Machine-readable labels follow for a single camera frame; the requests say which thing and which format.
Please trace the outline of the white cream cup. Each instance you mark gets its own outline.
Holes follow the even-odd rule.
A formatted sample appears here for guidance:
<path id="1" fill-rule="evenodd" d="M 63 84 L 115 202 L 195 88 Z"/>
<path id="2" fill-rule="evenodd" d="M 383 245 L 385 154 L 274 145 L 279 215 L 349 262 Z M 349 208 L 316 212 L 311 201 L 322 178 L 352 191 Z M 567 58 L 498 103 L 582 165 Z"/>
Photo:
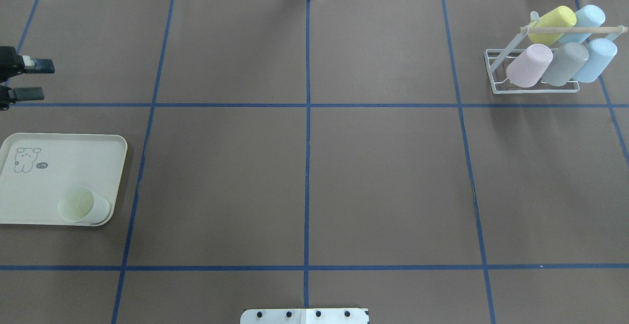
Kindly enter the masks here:
<path id="1" fill-rule="evenodd" d="M 112 205 L 103 196 L 83 186 L 67 189 L 57 204 L 57 212 L 63 221 L 96 225 L 105 221 Z"/>

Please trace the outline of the yellow cup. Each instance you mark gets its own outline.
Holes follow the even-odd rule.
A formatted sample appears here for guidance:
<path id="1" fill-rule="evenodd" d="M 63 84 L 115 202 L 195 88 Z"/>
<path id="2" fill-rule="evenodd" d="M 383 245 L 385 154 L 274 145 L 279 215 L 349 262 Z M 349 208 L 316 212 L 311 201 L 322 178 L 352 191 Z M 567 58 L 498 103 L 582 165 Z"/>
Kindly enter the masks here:
<path id="1" fill-rule="evenodd" d="M 573 28 L 577 23 L 575 12 L 568 6 L 558 6 L 542 15 L 539 20 L 533 20 L 533 28 Z M 529 33 L 528 38 L 533 44 L 552 46 L 564 33 Z"/>

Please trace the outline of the grey cup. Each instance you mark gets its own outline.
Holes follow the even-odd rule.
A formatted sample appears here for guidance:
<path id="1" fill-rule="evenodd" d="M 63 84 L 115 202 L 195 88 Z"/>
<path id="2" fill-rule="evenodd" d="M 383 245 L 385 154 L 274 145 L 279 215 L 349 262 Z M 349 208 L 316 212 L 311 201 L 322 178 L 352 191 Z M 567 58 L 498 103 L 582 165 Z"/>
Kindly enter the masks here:
<path id="1" fill-rule="evenodd" d="M 542 82 L 554 87 L 562 87 L 589 59 L 588 49 L 582 44 L 568 42 L 553 53 L 552 62 L 542 75 Z"/>

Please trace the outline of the light blue cup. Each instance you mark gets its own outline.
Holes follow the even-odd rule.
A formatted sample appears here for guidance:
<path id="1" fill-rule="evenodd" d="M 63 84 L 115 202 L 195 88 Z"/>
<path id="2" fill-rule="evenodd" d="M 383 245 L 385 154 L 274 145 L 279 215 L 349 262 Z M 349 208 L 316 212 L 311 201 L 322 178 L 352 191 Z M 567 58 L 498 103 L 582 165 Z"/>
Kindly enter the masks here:
<path id="1" fill-rule="evenodd" d="M 616 57 L 618 48 L 616 44 L 606 38 L 596 38 L 587 45 L 589 58 L 584 65 L 572 77 L 573 80 L 590 84 L 599 78 L 606 67 Z"/>

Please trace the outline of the cream plastic tray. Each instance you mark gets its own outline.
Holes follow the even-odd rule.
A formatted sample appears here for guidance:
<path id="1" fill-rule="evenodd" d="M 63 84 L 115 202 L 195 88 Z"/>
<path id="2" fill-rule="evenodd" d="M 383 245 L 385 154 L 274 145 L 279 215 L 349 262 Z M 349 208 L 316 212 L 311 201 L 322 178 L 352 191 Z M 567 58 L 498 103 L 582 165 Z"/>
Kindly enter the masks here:
<path id="1" fill-rule="evenodd" d="M 117 134 L 14 133 L 1 145 L 3 225 L 101 226 L 113 216 L 128 151 Z M 90 188 L 112 210 L 96 225 L 63 221 L 57 204 L 67 189 Z"/>

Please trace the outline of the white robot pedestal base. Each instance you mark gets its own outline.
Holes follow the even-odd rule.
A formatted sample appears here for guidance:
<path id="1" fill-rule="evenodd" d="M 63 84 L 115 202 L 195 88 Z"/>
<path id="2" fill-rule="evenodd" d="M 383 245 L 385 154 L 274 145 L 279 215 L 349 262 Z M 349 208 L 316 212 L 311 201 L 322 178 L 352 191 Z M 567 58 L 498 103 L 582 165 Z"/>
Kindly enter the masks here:
<path id="1" fill-rule="evenodd" d="M 369 324 L 363 308 L 282 308 L 243 311 L 241 324 Z"/>

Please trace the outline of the pink cup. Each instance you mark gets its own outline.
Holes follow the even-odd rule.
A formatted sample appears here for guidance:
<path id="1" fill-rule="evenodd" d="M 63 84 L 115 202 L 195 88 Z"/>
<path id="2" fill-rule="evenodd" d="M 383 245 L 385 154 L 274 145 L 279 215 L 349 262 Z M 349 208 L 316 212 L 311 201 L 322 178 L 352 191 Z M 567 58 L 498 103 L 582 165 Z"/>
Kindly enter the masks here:
<path id="1" fill-rule="evenodd" d="M 528 46 L 506 68 L 506 78 L 520 88 L 531 88 L 552 62 L 552 50 L 543 44 Z"/>

